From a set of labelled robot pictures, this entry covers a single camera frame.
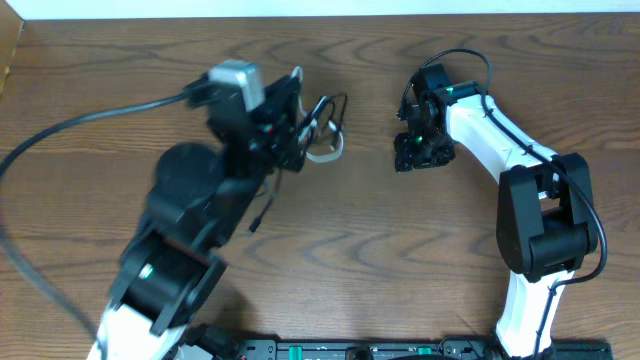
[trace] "green terminal block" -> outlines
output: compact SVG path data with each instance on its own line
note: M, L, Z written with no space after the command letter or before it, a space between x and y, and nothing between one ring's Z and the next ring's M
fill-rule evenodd
M431 348L429 347L418 348L418 355L431 355Z
M302 346L289 346L289 360L302 360Z

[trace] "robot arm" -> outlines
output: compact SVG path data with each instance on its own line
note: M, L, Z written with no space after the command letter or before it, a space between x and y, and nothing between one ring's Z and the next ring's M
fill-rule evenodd
M523 151L485 116L480 96L479 94L468 96L447 107L446 129L451 138L469 149L498 182L502 172L515 166L529 168L540 165L539 160ZM493 98L487 96L486 102L489 109L493 111L494 117L511 133L533 146L537 153L549 160L553 159L556 153L535 142L513 124L497 108ZM539 199L546 197L546 192L538 193ZM545 275L537 282L529 282L525 275L510 271L504 312L496 326L496 335L510 357L527 357L533 354L536 332L544 313L549 287L556 281L570 279L573 273L573 271L561 270ZM564 287L561 287L553 299L540 340L541 351L551 345L551 324L563 290Z
M215 250L228 242L266 176L304 164L298 79L285 76L263 88L257 66L227 61L188 88L189 105L207 107L224 149L179 144L158 161L88 359L165 358L225 271Z
M446 165L460 143L482 163L499 184L496 236L510 269L504 313L495 332L508 357L534 353L549 287L570 279L582 259L595 250L594 225L583 204L558 176L502 131L481 103L475 82L452 85L441 64L419 69L411 80L417 104L405 102L398 112L409 132L395 140L396 170ZM536 153L570 175L591 199L586 162L577 154L558 156L514 125L485 97L497 121ZM559 206L541 211L539 200L560 199ZM563 287L553 298L540 351L551 345L550 328Z

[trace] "wire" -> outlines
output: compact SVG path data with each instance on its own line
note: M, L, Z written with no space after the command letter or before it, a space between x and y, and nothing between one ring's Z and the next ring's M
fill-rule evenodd
M269 182L267 180L262 182L262 187L264 188L264 191L261 191L260 193L256 194L256 196L254 196L254 199L263 197L269 193Z
M407 100L407 95L409 94L409 89L411 88L411 80L413 80L413 77L418 73L418 71L420 71L420 69L422 69L423 67L431 64L432 62L440 59L441 57L445 56L445 55L449 55L452 53L466 53L466 54L471 54L471 55L475 55L479 58L481 58L482 60L484 60L485 64L487 64L487 82L485 83L484 87L486 89L489 89L489 86L491 86L491 79L493 78L493 66L491 65L491 62L489 61L489 59L484 56L482 53L475 51L475 50L471 50L471 49L462 49L462 48L454 48L454 49L449 49L449 50L445 50L435 56L433 56L431 59L427 60L424 62L424 64L422 64L422 66L420 66L418 68L418 70L416 70L415 73L413 73L413 75L411 76L411 78L409 79L409 81L407 82L407 86L404 88L404 93L402 93L402 101L400 102L400 110L398 110L398 116L402 119L404 117L404 106Z
M335 99L339 97L344 98L344 101L342 102L342 108L340 110L340 118L338 120L338 123L336 124L335 122L333 122L333 116L336 110ZM326 130L327 127L333 132L333 139L330 144L331 150L333 152L326 155L314 155L305 150L306 156L309 160L315 163L326 163L326 162L335 161L339 159L340 156L342 156L342 152L344 150L344 134L343 134L344 125L343 124L344 124L344 114L347 108L347 102L348 102L348 96L346 93L339 93L334 96L323 96L320 98L320 100L318 100L316 107L310 113L308 113L307 117L303 120L301 124L302 130L300 130L298 141L302 142L305 139L307 139L306 150L308 150L308 148L311 146L313 142L313 135L308 136L309 130L318 127L317 119L324 112L324 110L328 105L332 105L329 118L327 119L327 122L321 127L320 131L318 132L318 135L322 135L322 133Z
M302 66L296 66L295 68L293 68L293 71L291 72L291 77L297 77L300 80L300 93L298 94L298 110L300 111L300 114L304 119L307 117L307 112L304 111L304 108L302 107L302 83L304 81L304 70L302 70Z
M278 168L278 175L276 177L276 183L274 185L273 191L271 191L271 197L269 198L269 201L267 201L267 204L264 206L264 208L262 208L260 215L258 215L255 219L253 219L253 222L249 226L249 231L248 231L249 236L255 234L256 231L258 231L258 227L260 227L260 224L262 223L262 218L264 218L267 211L273 205L273 202L276 201L276 197L278 197L278 192L280 191L281 183L282 183L282 169Z
M13 149L9 153L9 155L7 155L4 158L4 160L2 160L2 163L0 163L0 182L2 181L2 178L6 174L11 164L22 153L24 153L27 149L34 146L38 142L44 140L45 138L55 133L58 133L62 130L68 129L76 125L85 124L95 120L150 110L160 106L166 106L166 105L184 100L186 97L187 97L186 93L182 93L176 96L168 97L168 98L161 99L154 102L91 113L91 114L79 116L67 121L63 121L56 125L53 125L52 127L37 133L27 141L18 145L18 147ZM56 287L53 286L53 284L51 284L22 254L20 254L20 251L18 250L16 245L13 243L11 236L9 235L9 232L6 229L6 226L2 222L1 217L0 217L0 247L2 247L7 260L15 267L15 269L22 275L22 277L25 278L25 280L30 282L44 296L46 296L52 302L58 305L60 308L68 312L73 318L75 318L82 324L82 327L87 331L87 333L95 341L98 342L98 347L101 350L102 358L106 359L107 352L103 351L103 350L106 350L106 345L101 344L101 341L99 341L97 337L98 329L96 325L85 314L83 314L71 302L71 300L69 300L69 298L67 298L58 289L56 289Z
M600 218L598 217L598 214L596 213L596 210L593 207L593 204L591 203L589 198L585 195L585 193L582 191L582 189L580 189L578 184L576 184L575 181L573 181L573 179L571 179L571 177L569 177L566 173L564 173L553 162L551 162L549 159L546 159L544 156L538 154L535 150L533 150L532 146L524 143L517 136L515 136L511 131L509 131L509 129L507 129L493 115L492 110L489 109L489 107L487 106L487 101L486 101L487 91L489 89L489 86L491 85L491 79L493 77L493 65L491 64L491 61L489 61L489 59L486 56L484 56L482 53L480 53L478 51L471 50L471 49L449 49L449 50L443 51L443 52L437 54L436 56L432 57L431 59L427 60L420 68L425 67L425 66L429 65L430 63L432 63L433 61L435 61L436 59L439 59L439 58L441 58L441 57L443 57L443 56L445 56L447 54L451 54L451 53L467 53L467 54L475 55L475 56L481 58L484 61L485 65L487 66L487 81L485 83L485 86L481 87L482 90L481 90L481 93L480 93L480 102L482 104L482 109L484 110L485 114L491 120L491 122L493 122L494 125L496 125L502 132L504 132L511 140L513 140L514 143L516 143L518 146L520 146L528 154L533 156L536 160L540 161L542 164L544 164L545 166L549 167L554 173L556 173L558 175L558 178L560 180L564 181L569 186L569 188L571 190L573 190L578 195L578 198L582 201L584 206L587 208L587 211L589 212L589 215L593 219L593 221L594 221L594 223L596 225L596 230L598 232L598 239L599 239L599 243L600 243L600 261L598 262L598 266L591 273L589 273L589 274L587 274L585 276L582 276L582 277L579 277L579 278L575 278L575 279L557 281L557 282L553 283L549 287L549 297L547 298L547 303L545 305L545 308L544 308L544 311L543 311L543 314L542 314L542 319L540 321L540 327L539 327L538 331L536 332L536 342L535 342L533 356L532 356L532 359L535 360L536 357L538 356L538 352L540 351L540 349L539 349L540 348L540 339L542 337L542 332L544 330L545 324L547 322L547 318L549 316L549 311L551 309L551 304L553 302L554 296L557 294L556 289L558 287L560 287L560 286L566 286L566 285L571 285L571 284L579 284L579 283L587 282L589 280L592 280L592 279L596 278L598 275L600 275L600 273L602 273L602 271L604 270L604 267L605 267L605 265L607 263L607 256L608 256L607 236L605 234L604 227L602 226L602 222L600 221ZM399 115L401 115L401 116L404 114L404 104L405 104L407 93L409 92L409 88L410 87L411 87L411 80L409 80L409 83L407 84L407 86L406 86L406 88L404 90L404 94L402 96L402 103L400 105L400 110L399 110Z

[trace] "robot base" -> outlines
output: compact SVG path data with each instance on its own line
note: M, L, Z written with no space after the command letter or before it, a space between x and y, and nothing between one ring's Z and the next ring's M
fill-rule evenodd
M495 335L469 337L468 340L466 336L451 336L444 342L279 342L264 339L235 342L213 326L200 327L196 333L186 334L181 346L172 349L165 360L521 359L504 357ZM538 359L613 360L613 354L611 345L601 341L554 341Z

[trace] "wooden table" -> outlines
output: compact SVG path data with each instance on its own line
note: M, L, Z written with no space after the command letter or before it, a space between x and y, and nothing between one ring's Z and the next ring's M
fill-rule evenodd
M609 262L567 289L553 336L606 339L617 359L640 358L638 15L29 22L0 103L0 153L74 115L177 93L227 58L262 64L265 82L300 64L307 107L349 93L347 150L287 174L248 238L256 201L195 322L283 339L487 334L508 279L495 182L461 147L443 168L393 168L401 92L425 58L451 47L493 60L492 95L524 131L589 162ZM446 64L454 80L484 80L475 58ZM95 321L156 160L178 142L214 143L204 122L203 111L173 106L74 128L29 151L3 183L23 253ZM4 260L0 284L0 358L86 356L81 327Z

